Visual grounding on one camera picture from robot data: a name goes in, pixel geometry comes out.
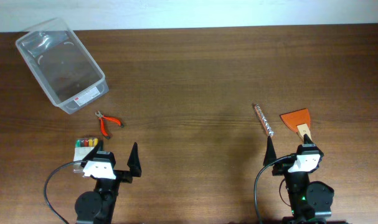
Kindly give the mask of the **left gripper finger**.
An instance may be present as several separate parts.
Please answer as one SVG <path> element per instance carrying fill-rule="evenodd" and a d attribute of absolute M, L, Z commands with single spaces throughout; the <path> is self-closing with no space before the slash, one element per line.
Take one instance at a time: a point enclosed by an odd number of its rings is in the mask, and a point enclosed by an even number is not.
<path fill-rule="evenodd" d="M 141 177 L 142 174 L 142 169 L 141 169 L 141 164 L 139 161 L 139 154 L 138 154 L 138 143 L 135 142 L 133 144 L 127 166 L 130 168 L 130 174 L 133 177 Z"/>
<path fill-rule="evenodd" d="M 81 166 L 85 166 L 88 161 L 96 157 L 97 152 L 103 151 L 103 141 L 99 140 L 97 145 L 82 159 Z"/>

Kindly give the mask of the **clear case of coloured bits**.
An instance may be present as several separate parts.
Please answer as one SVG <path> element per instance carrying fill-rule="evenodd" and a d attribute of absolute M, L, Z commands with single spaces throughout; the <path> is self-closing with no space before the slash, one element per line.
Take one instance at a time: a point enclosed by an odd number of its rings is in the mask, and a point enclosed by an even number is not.
<path fill-rule="evenodd" d="M 74 161 L 81 161 L 99 142 L 98 138 L 81 138 L 75 142 Z"/>

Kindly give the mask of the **clear plastic container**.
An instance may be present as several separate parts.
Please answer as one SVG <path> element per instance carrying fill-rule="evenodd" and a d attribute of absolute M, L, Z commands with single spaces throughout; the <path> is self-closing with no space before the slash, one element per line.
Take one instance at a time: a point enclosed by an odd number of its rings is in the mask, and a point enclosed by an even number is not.
<path fill-rule="evenodd" d="M 67 114 L 108 93 L 105 74 L 61 18 L 28 28 L 15 45 L 50 102 Z"/>

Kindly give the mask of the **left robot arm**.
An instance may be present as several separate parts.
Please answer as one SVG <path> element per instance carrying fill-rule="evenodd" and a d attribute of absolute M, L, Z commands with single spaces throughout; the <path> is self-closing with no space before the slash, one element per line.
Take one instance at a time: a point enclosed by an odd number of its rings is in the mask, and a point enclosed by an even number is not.
<path fill-rule="evenodd" d="M 141 177 L 138 144 L 134 143 L 127 162 L 128 170 L 115 169 L 114 153 L 103 150 L 103 141 L 83 157 L 83 175 L 96 180 L 92 191 L 84 192 L 75 202 L 77 223 L 111 223 L 121 183 Z"/>

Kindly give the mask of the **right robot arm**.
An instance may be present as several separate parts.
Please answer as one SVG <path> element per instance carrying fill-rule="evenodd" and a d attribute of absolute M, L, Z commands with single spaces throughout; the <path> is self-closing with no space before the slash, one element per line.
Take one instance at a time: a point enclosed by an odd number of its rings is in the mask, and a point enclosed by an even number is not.
<path fill-rule="evenodd" d="M 263 165 L 273 167 L 273 176 L 283 176 L 290 201 L 292 216 L 283 223 L 326 223 L 331 216 L 334 189 L 320 181 L 310 181 L 309 175 L 319 168 L 324 153 L 305 134 L 303 144 L 295 153 L 276 157 L 272 138 L 267 138 L 267 150 Z"/>

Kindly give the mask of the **orange socket rail with sockets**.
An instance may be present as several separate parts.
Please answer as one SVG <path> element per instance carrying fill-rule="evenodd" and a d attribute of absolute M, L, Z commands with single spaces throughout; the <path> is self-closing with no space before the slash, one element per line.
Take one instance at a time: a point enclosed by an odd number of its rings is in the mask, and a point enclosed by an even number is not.
<path fill-rule="evenodd" d="M 253 109 L 254 109 L 255 114 L 257 115 L 258 120 L 260 121 L 260 123 L 263 127 L 263 130 L 265 131 L 265 134 L 267 136 L 273 137 L 274 132 L 273 132 L 272 128 L 270 127 L 270 124 L 269 124 L 266 116 L 264 115 L 260 105 L 253 104 Z"/>

